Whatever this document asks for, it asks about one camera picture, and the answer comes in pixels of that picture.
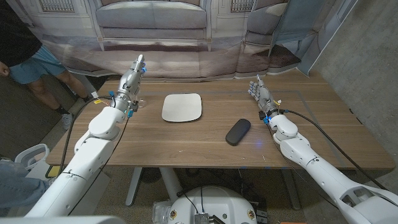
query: backdrop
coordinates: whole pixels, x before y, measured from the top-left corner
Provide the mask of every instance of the backdrop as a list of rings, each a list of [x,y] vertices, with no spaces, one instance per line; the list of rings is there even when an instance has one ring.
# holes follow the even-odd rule
[[[123,74],[139,54],[144,54],[145,78],[193,81],[295,68],[335,0],[324,2],[8,1],[72,72]]]

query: black cable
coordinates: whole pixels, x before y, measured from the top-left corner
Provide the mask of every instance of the black cable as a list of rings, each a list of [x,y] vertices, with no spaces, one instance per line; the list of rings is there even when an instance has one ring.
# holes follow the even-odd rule
[[[115,147],[113,148],[112,154],[113,154],[113,152],[115,151],[115,149],[117,148],[117,146],[119,145],[120,140],[121,140],[122,137],[123,137],[124,130],[126,130],[126,126],[127,126],[127,123],[129,122],[129,119],[130,119],[130,118],[127,118],[126,124],[124,125],[123,131],[122,131],[122,133],[121,133],[121,135],[120,135],[120,138],[119,138],[119,140],[118,140],[118,143],[116,143]],[[100,171],[98,172],[97,176],[94,178],[94,181],[90,184],[90,186],[88,187],[88,189],[86,190],[86,192],[83,194],[83,196],[81,196],[81,198],[79,199],[79,201],[77,201],[77,203],[76,203],[75,206],[72,208],[72,210],[70,210],[70,212],[69,212],[68,215],[70,215],[70,214],[73,212],[73,210],[76,208],[76,206],[81,202],[81,200],[83,200],[83,198],[86,196],[86,194],[87,194],[87,192],[89,191],[89,189],[91,189],[91,186],[93,186],[93,184],[95,183],[95,181],[97,180],[97,178],[100,176],[100,173],[103,171],[104,167],[107,165],[107,163],[108,163],[108,161],[109,161],[110,159],[111,159],[111,158],[109,157],[109,159],[105,162],[105,164],[104,164],[101,168],[99,168]]]
[[[337,150],[339,150],[339,151],[342,153],[342,155],[344,155],[345,158],[347,158],[347,159],[348,159],[359,171],[361,171],[369,180],[371,180],[373,183],[375,183],[375,184],[376,184],[378,187],[380,187],[381,189],[387,190],[387,189],[385,188],[385,186],[383,186],[383,185],[380,184],[376,179],[374,179],[373,177],[371,177],[371,176],[370,176],[368,173],[366,173],[366,171],[363,170],[354,160],[352,160],[352,158],[350,158],[350,156],[348,156],[348,155],[337,145],[337,143],[335,143],[334,140],[332,140],[332,138],[329,137],[329,135],[327,135],[326,132],[324,132],[324,130],[323,130],[317,123],[313,122],[311,119],[309,119],[308,117],[306,117],[306,116],[304,116],[304,115],[302,115],[302,114],[300,114],[300,113],[298,113],[298,112],[294,112],[294,111],[291,111],[291,110],[284,110],[284,112],[286,112],[286,113],[290,112],[290,113],[296,114],[296,115],[298,115],[298,116],[300,116],[300,117],[306,119],[307,121],[311,122],[315,127],[318,128],[318,130],[319,130],[327,139],[329,139],[329,141],[330,141],[334,146],[336,146]]]
[[[201,199],[201,212],[205,212],[205,209],[203,208],[203,194],[202,194],[202,186],[200,187],[200,199]]]
[[[279,151],[279,153],[282,155],[282,157],[286,160],[286,162],[288,163],[288,165],[294,170],[294,172],[312,189],[312,190],[314,190],[319,196],[321,196],[323,199],[325,199],[331,206],[333,206],[333,207],[335,207],[335,208],[337,208],[338,209],[338,207],[336,206],[336,205],[334,205],[333,203],[331,203],[326,197],[324,197],[322,194],[321,194],[321,192],[319,192],[317,189],[315,189],[314,187],[312,187],[312,185],[310,184],[310,183],[308,183],[305,179],[304,179],[304,177],[302,177],[298,172],[297,172],[297,170],[293,167],[293,165],[289,162],[289,160],[283,155],[283,153],[282,153],[282,151],[280,150],[280,148],[278,147],[278,145],[276,144],[276,142],[275,142],[275,140],[274,140],[274,137],[272,136],[272,132],[271,132],[271,129],[270,129],[270,127],[269,127],[269,125],[267,125],[267,127],[268,127],[268,130],[269,130],[269,134],[271,135],[271,139],[272,139],[272,142],[274,142],[274,145],[275,145],[275,147],[276,147],[276,149]]]
[[[197,214],[199,214],[197,207],[195,206],[195,204],[188,198],[188,196],[186,194],[184,194],[185,197],[192,203],[192,205],[195,207],[195,210],[197,211]]]
[[[99,99],[106,99],[106,100],[110,100],[111,97],[110,96],[99,96]],[[77,119],[77,117],[79,117],[80,113],[83,111],[83,109],[90,104],[92,101],[97,100],[98,98],[93,98],[88,100],[87,102],[85,102],[85,104],[83,106],[81,106],[81,108],[77,111],[76,115],[72,118],[72,122],[70,123],[69,126],[69,130],[68,130],[68,135],[67,135],[67,140],[65,141],[65,146],[63,148],[63,152],[62,152],[62,159],[61,159],[61,164],[60,164],[60,170],[58,171],[58,175],[57,177],[62,173],[63,171],[63,165],[65,163],[65,157],[67,156],[67,151],[68,151],[68,145],[69,145],[69,140],[70,140],[70,135],[72,133],[72,128],[73,125],[75,124],[75,121]]]
[[[220,169],[205,169],[206,171],[208,171],[209,173],[213,174],[215,177],[219,178],[220,180],[222,180],[223,182],[225,182],[226,184],[228,184],[229,186],[233,186],[233,184],[227,180],[225,180],[224,178],[222,178],[222,175],[224,175],[224,170],[220,170]],[[242,182],[243,185],[248,189],[248,191],[251,191],[254,196],[259,200],[259,203],[263,203],[263,206],[266,207],[266,199],[264,197],[261,197],[259,194],[256,193],[256,191],[254,191],[252,188],[253,186],[246,184],[245,182]]]

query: gray wall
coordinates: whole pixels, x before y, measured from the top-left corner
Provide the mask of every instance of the gray wall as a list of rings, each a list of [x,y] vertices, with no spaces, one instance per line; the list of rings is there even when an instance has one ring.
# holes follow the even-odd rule
[[[398,162],[398,1],[359,0],[313,69]],[[398,171],[378,178],[398,194]]]
[[[45,75],[47,88],[64,108],[75,102],[59,81]],[[0,77],[0,154],[14,159],[40,142],[61,116],[41,103],[26,86]]]

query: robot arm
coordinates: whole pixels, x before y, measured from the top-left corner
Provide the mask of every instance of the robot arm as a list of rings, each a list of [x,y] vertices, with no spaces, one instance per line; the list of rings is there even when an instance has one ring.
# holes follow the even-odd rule
[[[283,155],[303,167],[330,196],[349,223],[396,223],[398,196],[352,181],[320,157],[297,126],[279,113],[264,82],[250,83],[249,93],[258,102],[260,117],[275,131],[273,138]]]
[[[122,123],[137,111],[141,78],[145,73],[144,56],[138,56],[121,77],[120,86],[111,106],[91,120],[88,131],[77,141],[75,155],[65,170],[43,194],[26,217],[56,217],[68,215],[81,198],[88,179],[111,157],[113,141],[118,138]]]

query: robotic hand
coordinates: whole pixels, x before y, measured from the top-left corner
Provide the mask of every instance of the robotic hand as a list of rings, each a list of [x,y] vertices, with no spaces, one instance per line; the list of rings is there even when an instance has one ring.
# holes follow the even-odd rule
[[[249,93],[261,109],[260,119],[272,130],[283,155],[303,167],[330,196],[334,204],[352,224],[397,223],[398,196],[387,190],[359,184],[320,157],[297,126],[276,108],[269,90],[257,75],[258,83],[250,82]]]
[[[258,83],[250,82],[248,93],[258,102],[258,106],[260,107],[260,120],[269,124],[271,129],[276,131],[274,134],[275,142],[280,144],[280,142],[285,139],[299,138],[310,146],[309,141],[299,133],[297,126],[281,113],[276,105],[274,97],[259,75],[257,75],[257,79],[259,81]]]

